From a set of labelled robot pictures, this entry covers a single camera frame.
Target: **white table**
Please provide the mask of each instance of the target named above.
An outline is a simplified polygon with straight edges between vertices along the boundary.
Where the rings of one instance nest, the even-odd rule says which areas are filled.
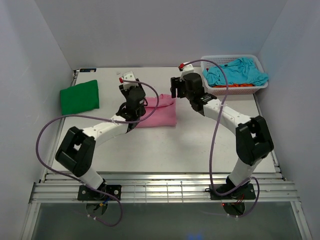
[[[170,94],[170,78],[181,74],[177,67],[97,68],[96,72],[80,72],[76,84],[96,79],[99,87],[100,109],[84,114],[112,117],[125,100],[119,91],[119,77],[129,71],[133,71],[140,81],[155,87],[159,94]],[[199,67],[196,67],[195,71],[201,73]],[[147,97],[154,96],[148,87],[143,88]],[[230,95],[226,103],[243,114],[253,117],[258,115],[253,95]],[[176,115],[176,127],[136,128],[100,145],[94,152],[93,167],[98,172],[207,173],[216,121],[195,112],[187,99],[177,98]],[[98,123],[92,119],[66,118],[58,145],[69,128],[76,126],[81,129]],[[230,173],[237,159],[236,138],[220,125],[213,152],[213,172]],[[52,167],[66,171],[55,160]],[[270,154],[254,172],[275,172]]]

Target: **green cloth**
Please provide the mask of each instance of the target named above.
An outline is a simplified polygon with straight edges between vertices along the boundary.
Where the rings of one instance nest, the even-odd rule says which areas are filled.
[[[60,91],[62,115],[79,114],[99,108],[98,81],[92,80]]]

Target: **pink cloth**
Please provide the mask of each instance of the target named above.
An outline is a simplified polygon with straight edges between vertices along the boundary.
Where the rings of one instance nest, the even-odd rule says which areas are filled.
[[[146,97],[148,106],[145,107],[145,115],[148,116],[157,104],[156,97]],[[159,105],[155,112],[146,120],[140,122],[137,128],[150,128],[161,126],[175,126],[176,118],[176,99],[171,98],[171,95],[160,94]]]

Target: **white basket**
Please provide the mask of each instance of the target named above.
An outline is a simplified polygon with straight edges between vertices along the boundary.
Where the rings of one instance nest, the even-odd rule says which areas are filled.
[[[261,66],[261,63],[259,62],[258,58],[254,55],[214,55],[214,56],[203,56],[201,59],[211,60],[217,64],[227,64],[230,63],[238,58],[247,57],[252,58],[254,61],[254,64],[257,69],[261,73],[264,73],[264,70]],[[202,72],[210,68],[212,66],[215,66],[214,64],[206,61],[201,62],[201,70]],[[207,88],[208,93],[213,95],[225,95],[226,94],[226,87],[211,87],[208,85],[208,81],[205,77],[203,77],[203,83],[205,87]],[[229,87],[228,94],[229,95],[236,95],[236,94],[254,94],[259,89],[264,89],[268,86],[268,82],[266,82],[263,86],[244,86],[244,87]]]

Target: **robotic arm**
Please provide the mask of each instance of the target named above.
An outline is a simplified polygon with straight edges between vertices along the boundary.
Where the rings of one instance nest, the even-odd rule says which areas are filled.
[[[130,81],[139,81],[135,79],[132,71],[125,73],[123,78]],[[124,122],[138,121],[146,113],[146,93],[142,85],[140,83],[122,82],[119,89],[126,102],[121,104],[112,119]],[[105,180],[91,167],[94,150],[109,139],[130,132],[136,126],[137,123],[115,122],[102,122],[84,129],[73,126],[62,140],[55,159],[85,184],[94,189],[105,191]],[[89,189],[87,191],[93,197],[97,195]]]
[[[191,64],[180,69],[181,77],[171,78],[171,97],[187,98],[192,109],[201,115],[217,120],[221,101],[216,96],[206,93],[202,78],[194,73]],[[274,149],[274,144],[262,116],[249,117],[228,106],[222,109],[220,124],[228,128],[236,138],[238,160],[226,184],[217,189],[226,193],[249,178],[257,165]]]

